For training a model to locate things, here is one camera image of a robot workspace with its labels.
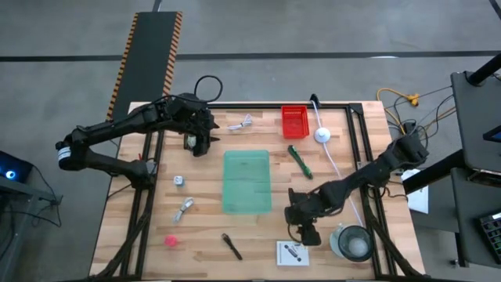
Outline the pale round lid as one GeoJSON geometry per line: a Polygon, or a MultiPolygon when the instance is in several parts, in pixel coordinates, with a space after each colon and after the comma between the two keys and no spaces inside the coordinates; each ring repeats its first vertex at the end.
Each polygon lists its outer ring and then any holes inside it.
{"type": "Polygon", "coordinates": [[[340,257],[344,258],[343,254],[341,253],[340,247],[339,247],[339,236],[341,235],[341,232],[344,230],[344,225],[342,223],[339,223],[336,229],[330,234],[330,239],[329,239],[329,244],[332,252],[340,257]]]}

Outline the black keypad device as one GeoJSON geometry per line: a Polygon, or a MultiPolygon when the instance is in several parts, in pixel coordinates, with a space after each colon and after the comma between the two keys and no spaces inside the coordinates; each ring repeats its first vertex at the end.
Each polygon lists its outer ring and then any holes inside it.
{"type": "Polygon", "coordinates": [[[501,211],[481,217],[479,223],[492,250],[501,255],[501,211]]]}

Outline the black metal table frame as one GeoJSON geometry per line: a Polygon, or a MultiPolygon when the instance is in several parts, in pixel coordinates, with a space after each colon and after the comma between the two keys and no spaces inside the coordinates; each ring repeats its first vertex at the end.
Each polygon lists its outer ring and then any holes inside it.
{"type": "Polygon", "coordinates": [[[151,157],[161,148],[150,224],[133,245],[117,275],[144,280],[365,280],[395,272],[388,253],[378,248],[367,262],[350,262],[330,249],[329,236],[339,223],[357,223],[365,197],[354,192],[341,214],[316,223],[322,243],[309,248],[309,266],[277,266],[276,242],[288,240],[283,210],[287,191],[309,191],[353,173],[390,143],[384,110],[379,102],[324,102],[308,111],[311,130],[330,130],[326,145],[312,136],[283,137],[280,103],[219,103],[212,112],[219,138],[207,155],[193,157],[179,134],[146,137],[131,134],[121,140],[120,158],[151,157]],[[230,215],[222,211],[224,153],[228,150],[267,150],[270,160],[272,210],[263,215],[230,215]],[[184,186],[173,183],[180,175],[184,186]],[[178,245],[164,244],[175,235],[178,245]]]}

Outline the black computer with blue light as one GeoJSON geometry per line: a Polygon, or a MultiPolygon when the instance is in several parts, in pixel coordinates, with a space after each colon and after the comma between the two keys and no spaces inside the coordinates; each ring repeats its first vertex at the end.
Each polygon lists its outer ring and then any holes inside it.
{"type": "Polygon", "coordinates": [[[0,150],[0,176],[18,183],[25,183],[33,168],[32,163],[21,160],[0,150]]]}

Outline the dark glass cup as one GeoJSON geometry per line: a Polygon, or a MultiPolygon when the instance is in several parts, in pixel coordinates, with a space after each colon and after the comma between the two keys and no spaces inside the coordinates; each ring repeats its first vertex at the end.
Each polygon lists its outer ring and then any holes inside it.
{"type": "Polygon", "coordinates": [[[346,226],[338,237],[340,253],[352,262],[365,262],[373,255],[373,239],[361,226],[346,226]]]}

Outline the white paper sheet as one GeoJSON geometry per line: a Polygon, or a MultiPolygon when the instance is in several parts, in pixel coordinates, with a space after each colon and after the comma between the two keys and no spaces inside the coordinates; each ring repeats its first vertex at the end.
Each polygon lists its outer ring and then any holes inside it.
{"type": "MultiPolygon", "coordinates": [[[[405,170],[401,175],[401,180],[407,180],[411,176],[414,176],[420,172],[419,169],[405,170]]],[[[428,214],[429,212],[429,196],[428,196],[428,186],[425,186],[419,190],[416,190],[407,195],[408,198],[408,208],[414,212],[420,212],[423,214],[428,214]]]]}

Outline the white box with black print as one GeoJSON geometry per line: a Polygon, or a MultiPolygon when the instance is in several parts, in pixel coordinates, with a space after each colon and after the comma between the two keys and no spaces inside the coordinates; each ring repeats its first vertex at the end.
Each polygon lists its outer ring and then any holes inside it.
{"type": "Polygon", "coordinates": [[[276,242],[277,266],[309,266],[309,252],[302,244],[295,241],[276,242]]]}

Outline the black mat with hazard stripes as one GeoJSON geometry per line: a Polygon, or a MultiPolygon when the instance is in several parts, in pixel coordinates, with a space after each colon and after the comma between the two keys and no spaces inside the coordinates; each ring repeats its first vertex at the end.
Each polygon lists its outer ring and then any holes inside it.
{"type": "Polygon", "coordinates": [[[181,25],[181,12],[134,15],[106,112],[108,121],[124,117],[132,102],[151,102],[170,93],[181,25]]]}

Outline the teal translucent plastic bin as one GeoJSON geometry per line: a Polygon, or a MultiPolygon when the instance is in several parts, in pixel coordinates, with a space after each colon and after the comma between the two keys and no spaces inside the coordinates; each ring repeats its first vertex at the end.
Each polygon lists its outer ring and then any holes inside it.
{"type": "Polygon", "coordinates": [[[224,153],[222,211],[230,215],[263,215],[272,210],[269,152],[228,150],[224,153]]]}

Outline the dark grey equipment cart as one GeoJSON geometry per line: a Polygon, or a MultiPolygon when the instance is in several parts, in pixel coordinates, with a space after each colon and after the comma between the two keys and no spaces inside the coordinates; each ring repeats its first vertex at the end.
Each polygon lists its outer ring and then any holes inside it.
{"type": "Polygon", "coordinates": [[[425,170],[404,180],[412,193],[449,177],[458,228],[455,232],[462,267],[470,263],[501,269],[481,230],[479,219],[501,212],[501,53],[474,72],[451,74],[462,147],[425,170]]]}

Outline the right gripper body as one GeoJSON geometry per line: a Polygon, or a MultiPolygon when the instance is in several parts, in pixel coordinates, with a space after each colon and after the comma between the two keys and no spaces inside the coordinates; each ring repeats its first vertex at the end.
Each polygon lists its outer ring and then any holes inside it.
{"type": "Polygon", "coordinates": [[[284,210],[287,224],[298,226],[300,235],[318,235],[314,223],[327,211],[326,189],[304,193],[288,189],[290,206],[284,210]]]}

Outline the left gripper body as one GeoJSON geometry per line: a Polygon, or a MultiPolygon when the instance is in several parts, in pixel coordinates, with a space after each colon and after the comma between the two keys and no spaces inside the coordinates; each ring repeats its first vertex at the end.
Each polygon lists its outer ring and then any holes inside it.
{"type": "Polygon", "coordinates": [[[194,156],[201,157],[207,154],[211,146],[211,130],[214,127],[214,117],[208,109],[196,115],[196,145],[194,156]]]}

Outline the red plastic basket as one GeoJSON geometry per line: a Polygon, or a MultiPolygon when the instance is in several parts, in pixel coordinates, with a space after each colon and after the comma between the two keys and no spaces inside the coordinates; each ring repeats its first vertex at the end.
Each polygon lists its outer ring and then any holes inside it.
{"type": "Polygon", "coordinates": [[[309,135],[308,110],[302,105],[281,107],[283,137],[285,139],[303,139],[309,135]]]}

